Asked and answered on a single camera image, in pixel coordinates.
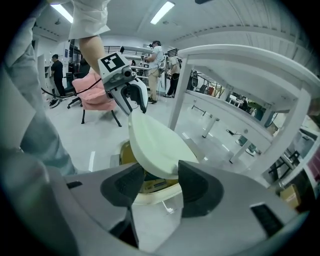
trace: white table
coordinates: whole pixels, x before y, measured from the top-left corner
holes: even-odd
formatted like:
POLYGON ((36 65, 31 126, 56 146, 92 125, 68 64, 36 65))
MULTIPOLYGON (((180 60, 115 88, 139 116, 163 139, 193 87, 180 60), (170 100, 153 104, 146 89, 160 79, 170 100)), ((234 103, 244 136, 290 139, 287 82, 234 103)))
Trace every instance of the white table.
POLYGON ((219 118, 237 127, 237 131, 248 138, 247 143, 230 159, 231 162, 250 143, 262 151, 257 160, 242 173, 252 178, 260 177, 284 153, 303 123, 311 99, 320 97, 320 80, 312 72, 268 50, 214 44, 180 50, 178 55, 183 60, 169 127, 175 129, 184 98, 197 98, 197 104, 201 102, 203 108, 213 115, 204 135, 209 133, 216 118, 219 118), (202 72, 225 88, 221 100, 195 92, 185 93, 192 69, 202 72), (264 107, 266 112, 262 120, 253 120, 254 117, 225 102, 229 92, 246 96, 264 107), (271 111, 288 111, 283 127, 275 138, 264 127, 271 111))
POLYGON ((143 71, 143 75, 137 75, 136 77, 137 78, 140 78, 140 79, 149 79, 148 77, 148 70, 149 68, 147 67, 142 67, 142 66, 131 66, 131 69, 134 69, 134 70, 142 70, 143 71))

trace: person's arm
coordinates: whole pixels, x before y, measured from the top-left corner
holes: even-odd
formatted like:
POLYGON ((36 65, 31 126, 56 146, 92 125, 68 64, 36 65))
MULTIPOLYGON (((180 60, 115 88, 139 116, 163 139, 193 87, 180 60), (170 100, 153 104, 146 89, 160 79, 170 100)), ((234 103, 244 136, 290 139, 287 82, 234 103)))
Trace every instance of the person's arm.
POLYGON ((100 74, 98 59, 103 58, 106 55, 101 38, 97 35, 80 38, 79 46, 86 62, 88 62, 95 72, 100 74))
POLYGON ((53 65, 51 66, 51 76, 52 76, 52 77, 54 76, 55 71, 56 71, 56 66, 55 66, 55 64, 53 63, 53 65))
POLYGON ((154 62, 156 57, 157 57, 157 54, 154 52, 154 53, 152 53, 151 57, 145 57, 144 61, 145 62, 154 62))

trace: white sleeve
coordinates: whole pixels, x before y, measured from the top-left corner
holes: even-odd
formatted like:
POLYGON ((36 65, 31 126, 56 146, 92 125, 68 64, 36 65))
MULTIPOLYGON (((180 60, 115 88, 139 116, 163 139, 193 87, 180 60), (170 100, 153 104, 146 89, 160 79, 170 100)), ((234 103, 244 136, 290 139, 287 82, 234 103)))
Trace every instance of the white sleeve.
POLYGON ((152 54, 156 54, 156 55, 158 55, 158 53, 159 53, 159 47, 155 47, 154 49, 153 49, 153 51, 152 51, 152 54))
POLYGON ((88 38, 110 29, 107 4, 110 0, 73 0, 73 23, 69 39, 88 38))

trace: man in black shirt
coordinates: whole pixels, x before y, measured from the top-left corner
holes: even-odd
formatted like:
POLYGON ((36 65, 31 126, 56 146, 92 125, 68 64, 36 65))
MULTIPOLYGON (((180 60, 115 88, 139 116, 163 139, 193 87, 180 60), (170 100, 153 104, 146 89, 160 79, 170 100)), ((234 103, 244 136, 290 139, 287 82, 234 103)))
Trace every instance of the man in black shirt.
POLYGON ((247 98, 246 97, 242 97, 242 101, 243 104, 241 104, 241 106, 239 107, 239 109, 243 110, 243 111, 247 111, 248 109, 248 102, 247 102, 247 98))
POLYGON ((51 72, 53 75, 55 86, 58 89, 60 96, 66 96, 65 88, 62 84, 62 78, 64 77, 62 69, 64 66, 58 60, 58 54, 55 54, 52 56, 52 61, 53 61, 53 64, 51 67, 51 72))

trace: ceiling light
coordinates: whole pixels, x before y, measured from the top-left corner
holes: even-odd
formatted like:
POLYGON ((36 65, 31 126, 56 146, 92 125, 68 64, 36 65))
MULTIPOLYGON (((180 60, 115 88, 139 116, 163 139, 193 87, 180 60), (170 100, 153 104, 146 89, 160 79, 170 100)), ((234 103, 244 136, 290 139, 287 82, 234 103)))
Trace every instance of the ceiling light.
POLYGON ((51 4, 51 6, 56 9, 63 17, 65 17, 70 23, 74 22, 74 18, 67 12, 61 4, 51 4))
POLYGON ((162 18, 163 16, 165 16, 166 13, 169 12, 169 11, 171 10, 171 8, 174 7, 174 6, 175 6, 174 3, 169 2, 169 1, 166 2, 166 3, 161 7, 161 9, 156 13, 156 15, 153 17, 153 19, 151 20, 151 23, 154 24, 154 25, 157 24, 158 21, 160 21, 161 18, 162 18))

